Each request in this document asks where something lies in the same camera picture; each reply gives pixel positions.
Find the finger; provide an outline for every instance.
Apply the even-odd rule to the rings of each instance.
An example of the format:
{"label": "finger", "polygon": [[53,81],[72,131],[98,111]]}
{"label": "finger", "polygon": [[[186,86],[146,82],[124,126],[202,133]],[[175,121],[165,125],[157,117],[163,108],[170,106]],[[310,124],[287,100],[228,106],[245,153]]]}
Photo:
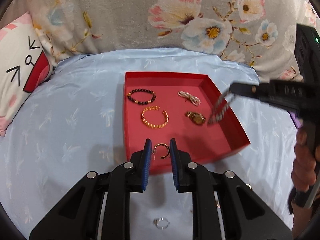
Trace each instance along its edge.
{"label": "finger", "polygon": [[309,190],[308,184],[301,181],[294,171],[291,173],[291,179],[297,191],[307,192]]}
{"label": "finger", "polygon": [[297,132],[297,143],[301,146],[306,145],[307,143],[307,132],[305,131],[305,129],[302,127],[298,130]]}
{"label": "finger", "polygon": [[316,149],[315,157],[316,157],[317,162],[320,162],[320,146],[318,146]]}
{"label": "finger", "polygon": [[293,171],[303,183],[310,186],[316,183],[316,173],[313,170],[305,170],[297,160],[293,162]]}
{"label": "finger", "polygon": [[316,160],[310,153],[307,146],[301,146],[297,144],[294,147],[294,152],[296,153],[296,159],[299,164],[306,170],[314,170],[316,167]]}

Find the gold hoop earring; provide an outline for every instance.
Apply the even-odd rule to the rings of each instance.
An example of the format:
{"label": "gold hoop earring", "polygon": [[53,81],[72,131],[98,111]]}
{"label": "gold hoop earring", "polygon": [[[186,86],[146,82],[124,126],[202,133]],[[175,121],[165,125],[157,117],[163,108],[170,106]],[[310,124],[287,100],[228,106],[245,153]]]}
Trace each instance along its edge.
{"label": "gold hoop earring", "polygon": [[167,148],[167,151],[168,151],[167,155],[160,157],[161,160],[164,160],[164,159],[165,159],[166,157],[168,157],[168,155],[170,154],[170,148],[169,148],[169,146],[166,145],[165,143],[158,143],[158,144],[156,144],[156,145],[153,147],[153,151],[152,151],[152,153],[153,153],[153,158],[154,158],[154,159],[156,159],[156,158],[155,158],[155,153],[157,152],[156,149],[157,149],[158,146],[164,146],[164,147]]}

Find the clear ring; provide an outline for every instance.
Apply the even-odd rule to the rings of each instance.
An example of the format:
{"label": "clear ring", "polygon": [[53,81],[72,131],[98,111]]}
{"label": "clear ring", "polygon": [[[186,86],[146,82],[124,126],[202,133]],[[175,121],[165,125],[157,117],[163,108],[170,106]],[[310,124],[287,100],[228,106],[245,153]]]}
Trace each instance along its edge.
{"label": "clear ring", "polygon": [[154,158],[154,159],[155,159],[155,153],[157,152],[156,149],[157,149],[158,146],[164,146],[164,147],[167,148],[167,151],[168,151],[167,155],[160,157],[160,159],[163,160],[163,159],[165,159],[166,157],[168,157],[168,155],[170,154],[170,148],[169,148],[169,146],[166,145],[165,143],[158,143],[158,144],[156,144],[156,145],[153,147],[153,151],[152,151],[152,153],[153,153],[153,158]]}
{"label": "clear ring", "polygon": [[[160,226],[159,223],[161,221],[164,221],[164,225],[163,226]],[[167,220],[166,218],[164,217],[160,217],[160,218],[156,218],[155,220],[153,220],[153,223],[155,224],[155,226],[158,228],[158,229],[161,229],[161,230],[164,230],[166,229],[168,226],[169,226],[169,220]]]}

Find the red tray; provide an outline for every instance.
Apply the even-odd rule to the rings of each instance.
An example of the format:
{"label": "red tray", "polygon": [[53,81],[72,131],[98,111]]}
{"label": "red tray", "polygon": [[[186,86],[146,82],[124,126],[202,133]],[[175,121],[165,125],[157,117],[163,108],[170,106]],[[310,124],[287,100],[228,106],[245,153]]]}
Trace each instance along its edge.
{"label": "red tray", "polygon": [[[156,93],[156,100],[147,106],[159,106],[159,111],[147,111],[145,118],[151,124],[164,123],[163,110],[169,115],[168,124],[162,129],[151,129],[141,120],[141,112],[146,105],[138,105],[127,99],[131,90],[142,88]],[[188,92],[201,100],[200,106],[178,96],[178,91]],[[188,152],[192,161],[208,163],[236,154],[250,144],[241,124],[231,108],[226,111],[219,124],[203,126],[193,124],[185,116],[186,111],[202,113],[207,119],[212,105],[220,92],[207,75],[175,72],[126,72],[124,83],[124,142],[127,160],[132,153],[143,149],[146,138],[152,146],[158,143],[169,145],[175,138],[179,150]],[[132,97],[139,101],[152,98],[148,93],[135,93]],[[158,147],[155,159],[151,158],[151,174],[171,171],[170,157],[161,160],[166,154],[164,147]]]}

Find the red cartoon mouth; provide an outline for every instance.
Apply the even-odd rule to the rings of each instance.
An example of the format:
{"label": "red cartoon mouth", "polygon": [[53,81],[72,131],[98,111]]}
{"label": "red cartoon mouth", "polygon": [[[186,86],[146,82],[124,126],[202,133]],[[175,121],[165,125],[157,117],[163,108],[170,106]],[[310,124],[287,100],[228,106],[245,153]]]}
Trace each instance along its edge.
{"label": "red cartoon mouth", "polygon": [[37,59],[31,73],[28,77],[28,80],[23,88],[23,91],[27,93],[32,93],[36,87],[45,80],[49,74],[50,67],[47,57],[42,51],[39,58]]}

